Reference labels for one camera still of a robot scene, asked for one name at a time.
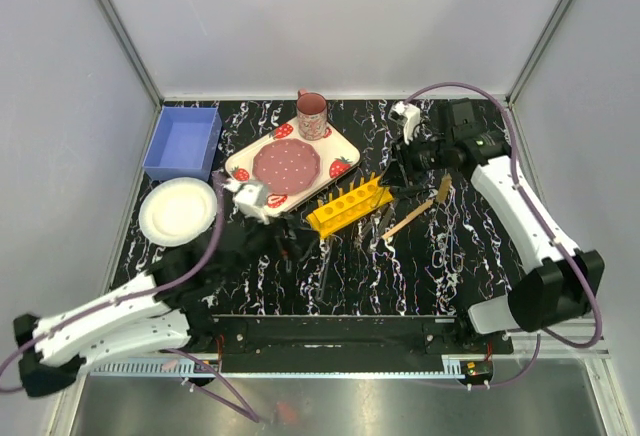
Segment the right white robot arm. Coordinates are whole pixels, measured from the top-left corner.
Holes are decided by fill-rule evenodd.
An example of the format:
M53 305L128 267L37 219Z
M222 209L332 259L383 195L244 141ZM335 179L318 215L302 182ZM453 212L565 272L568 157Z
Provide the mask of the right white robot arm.
M457 346L476 352L492 333L548 330L592 312L604 272L601 255L581 250L559 228L533 194L505 134L487 129L470 100L442 103L436 110L438 131L421 139L420 109L405 102L392 107L390 118L402 130L384 185L397 194L411 193L429 171L464 176L498 217L525 272L506 295L466 310L465 321L453 330Z

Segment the yellow plastic test tube rack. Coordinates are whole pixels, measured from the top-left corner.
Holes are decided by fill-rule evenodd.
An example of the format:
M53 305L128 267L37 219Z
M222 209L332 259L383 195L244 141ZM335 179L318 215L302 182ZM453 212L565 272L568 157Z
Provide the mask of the yellow plastic test tube rack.
M372 174L362 177L359 183L351 182L349 190L340 192L337 198L320 201L306 221L321 239L327 239L394 200L390 189L380 186L379 180Z

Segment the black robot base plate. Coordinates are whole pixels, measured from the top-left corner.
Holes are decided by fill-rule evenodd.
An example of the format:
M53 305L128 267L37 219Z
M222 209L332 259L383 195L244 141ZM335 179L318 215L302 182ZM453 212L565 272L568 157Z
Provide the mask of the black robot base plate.
M454 317L432 316L222 316L193 323L188 351L196 354L287 360L358 362L427 356L482 359L513 353L504 333L473 336Z

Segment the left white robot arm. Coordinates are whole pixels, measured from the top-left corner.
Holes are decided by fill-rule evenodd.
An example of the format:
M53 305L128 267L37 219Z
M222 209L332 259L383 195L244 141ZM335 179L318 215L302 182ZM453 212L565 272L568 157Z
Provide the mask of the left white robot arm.
M228 224L169 248L109 293L56 316L14 319L20 388L31 398L60 392L107 362L170 349L204 352L216 340L199 304L250 263L277 256L302 260L315 233L279 219L271 225Z

